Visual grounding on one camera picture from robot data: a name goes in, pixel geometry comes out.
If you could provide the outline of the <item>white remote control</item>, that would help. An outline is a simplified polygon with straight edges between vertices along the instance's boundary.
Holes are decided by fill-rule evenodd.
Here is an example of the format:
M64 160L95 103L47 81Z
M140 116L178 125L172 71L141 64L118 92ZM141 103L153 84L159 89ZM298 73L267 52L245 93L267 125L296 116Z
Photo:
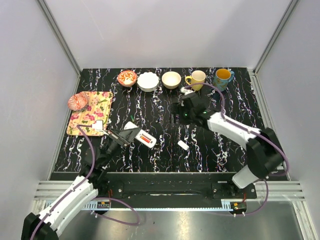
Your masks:
M152 149L157 143L157 139L155 137L153 137L148 132L138 127L131 121L125 124L124 129L125 130L138 129L139 132L135 136L135 139L141 142L142 144L144 144L145 146L147 146L149 149Z

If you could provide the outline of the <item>red orange battery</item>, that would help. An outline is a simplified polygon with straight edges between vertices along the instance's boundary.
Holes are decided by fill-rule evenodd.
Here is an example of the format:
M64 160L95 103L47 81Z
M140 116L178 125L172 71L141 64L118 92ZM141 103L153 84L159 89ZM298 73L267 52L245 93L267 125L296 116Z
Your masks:
M143 134L140 136L140 138L141 138L143 141L147 142L147 143L151 143L151 142L152 142L152 140L151 140L150 138L146 137L146 136L143 135Z

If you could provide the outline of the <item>white battery cover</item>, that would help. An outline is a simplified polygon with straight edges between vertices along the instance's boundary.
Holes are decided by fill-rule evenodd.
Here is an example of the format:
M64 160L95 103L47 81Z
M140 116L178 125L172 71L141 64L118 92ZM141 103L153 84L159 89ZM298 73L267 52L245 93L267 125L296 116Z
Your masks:
M187 150L189 149L189 146L188 146L184 141L182 141L182 140L179 140L179 141L177 142L177 144L178 144L182 149L184 149L185 151L187 151Z

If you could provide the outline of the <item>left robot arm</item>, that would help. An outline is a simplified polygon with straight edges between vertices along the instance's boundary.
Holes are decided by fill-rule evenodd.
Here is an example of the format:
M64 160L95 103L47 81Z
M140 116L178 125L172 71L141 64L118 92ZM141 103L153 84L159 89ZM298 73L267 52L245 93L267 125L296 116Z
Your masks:
M92 200L114 201L106 178L106 165L119 148L139 139L143 130L132 122L125 129L107 130L109 144L105 150L95 149L89 142L91 161L72 184L51 205L38 214L29 213L23 222L21 239L57 240L70 221Z

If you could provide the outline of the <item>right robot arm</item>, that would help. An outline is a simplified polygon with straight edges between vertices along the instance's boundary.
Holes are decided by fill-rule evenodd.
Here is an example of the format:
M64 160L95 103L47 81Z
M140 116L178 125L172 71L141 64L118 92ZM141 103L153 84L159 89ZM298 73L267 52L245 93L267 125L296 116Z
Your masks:
M219 133L240 145L246 151L246 165L238 171L227 186L228 194L239 198L246 187L264 179L288 158L277 135L271 128L263 130L249 127L226 115L223 110L210 110L193 91L183 95L170 107L171 119L182 125L194 124L208 131Z

